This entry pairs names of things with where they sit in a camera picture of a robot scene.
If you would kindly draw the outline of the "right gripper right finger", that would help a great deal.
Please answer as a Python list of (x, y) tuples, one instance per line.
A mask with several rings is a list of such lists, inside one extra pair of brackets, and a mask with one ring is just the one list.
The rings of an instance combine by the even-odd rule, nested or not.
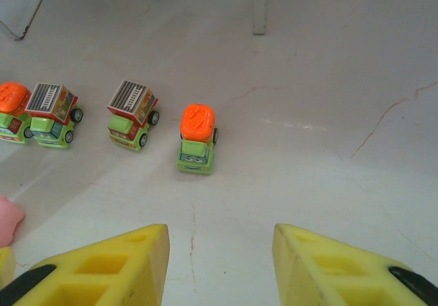
[(274, 227), (281, 305), (436, 305), (437, 286), (402, 262), (289, 224)]

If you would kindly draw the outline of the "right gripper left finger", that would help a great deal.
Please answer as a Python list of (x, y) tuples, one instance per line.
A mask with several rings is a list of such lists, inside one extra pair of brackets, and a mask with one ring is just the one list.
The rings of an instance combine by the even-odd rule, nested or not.
[(167, 225), (148, 225), (38, 262), (1, 304), (161, 305), (169, 254)]

